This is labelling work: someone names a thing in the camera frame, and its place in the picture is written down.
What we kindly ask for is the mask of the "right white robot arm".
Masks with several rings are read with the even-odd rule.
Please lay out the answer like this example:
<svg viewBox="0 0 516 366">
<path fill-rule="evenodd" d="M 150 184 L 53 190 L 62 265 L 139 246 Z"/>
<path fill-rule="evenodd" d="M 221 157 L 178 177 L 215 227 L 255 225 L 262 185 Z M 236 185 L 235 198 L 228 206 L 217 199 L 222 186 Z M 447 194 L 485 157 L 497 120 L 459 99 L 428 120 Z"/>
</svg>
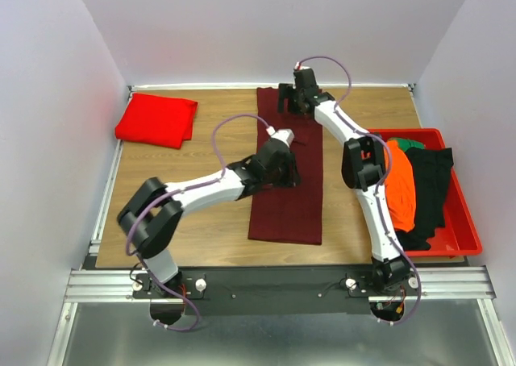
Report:
<svg viewBox="0 0 516 366">
<path fill-rule="evenodd" d="M 280 112 L 313 118 L 343 146 L 343 181 L 355 192 L 371 239 L 372 283 L 379 291 L 401 284 L 410 275 L 410 264 L 398 242 L 386 200 L 385 180 L 393 167 L 386 142 L 359 126 L 331 94 L 323 92 L 310 67 L 296 64 L 293 83 L 279 84 L 278 91 Z"/>
</svg>

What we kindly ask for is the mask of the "maroon t shirt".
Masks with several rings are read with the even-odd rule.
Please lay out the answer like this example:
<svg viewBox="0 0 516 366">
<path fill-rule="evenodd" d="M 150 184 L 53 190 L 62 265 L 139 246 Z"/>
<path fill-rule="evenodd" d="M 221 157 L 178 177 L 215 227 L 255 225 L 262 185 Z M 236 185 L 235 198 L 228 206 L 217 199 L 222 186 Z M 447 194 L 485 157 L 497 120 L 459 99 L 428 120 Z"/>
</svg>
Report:
<svg viewBox="0 0 516 366">
<path fill-rule="evenodd" d="M 291 146 L 301 183 L 266 189 L 252 198 L 248 238 L 272 243 L 320 245 L 323 208 L 323 129 L 313 119 L 277 111 L 274 88 L 256 90 L 257 114 L 276 129 L 294 133 Z"/>
</svg>

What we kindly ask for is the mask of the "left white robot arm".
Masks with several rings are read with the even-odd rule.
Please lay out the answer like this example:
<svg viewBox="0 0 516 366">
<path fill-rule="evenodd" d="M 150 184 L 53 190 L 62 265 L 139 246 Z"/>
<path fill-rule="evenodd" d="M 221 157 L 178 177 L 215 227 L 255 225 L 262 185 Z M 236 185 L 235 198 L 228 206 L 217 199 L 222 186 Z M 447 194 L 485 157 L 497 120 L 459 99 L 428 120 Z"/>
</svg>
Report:
<svg viewBox="0 0 516 366">
<path fill-rule="evenodd" d="M 293 139 L 290 129 L 278 130 L 255 154 L 195 180 L 165 184 L 156 177 L 147 179 L 117 216 L 127 246 L 135 249 L 160 283 L 168 284 L 179 274 L 168 246 L 182 218 L 267 189 L 299 184 L 290 150 Z"/>
</svg>

